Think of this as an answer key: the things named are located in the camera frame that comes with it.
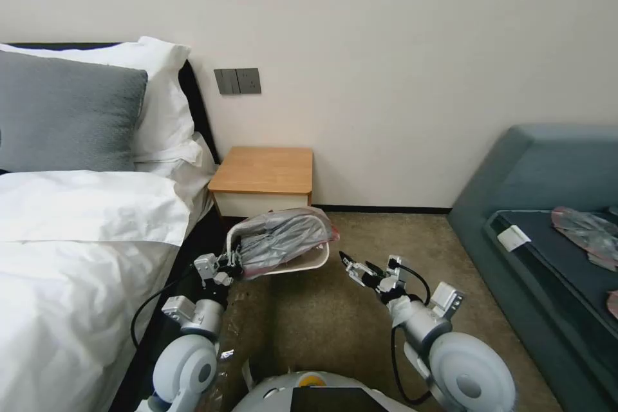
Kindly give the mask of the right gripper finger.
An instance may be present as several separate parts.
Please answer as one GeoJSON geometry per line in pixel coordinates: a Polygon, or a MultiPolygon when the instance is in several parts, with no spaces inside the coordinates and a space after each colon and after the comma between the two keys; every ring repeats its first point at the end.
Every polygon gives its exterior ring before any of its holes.
{"type": "Polygon", "coordinates": [[[348,255],[347,253],[343,251],[339,252],[339,257],[342,261],[342,264],[345,267],[346,273],[353,281],[355,281],[356,283],[358,283],[359,285],[363,287],[367,287],[367,288],[371,288],[375,290],[376,285],[366,285],[365,284],[365,281],[364,281],[364,271],[366,269],[364,265],[365,263],[360,263],[354,260],[350,255],[348,255]]]}
{"type": "Polygon", "coordinates": [[[389,274],[377,265],[365,261],[364,281],[366,285],[379,285],[382,280],[389,277],[389,274]]]}

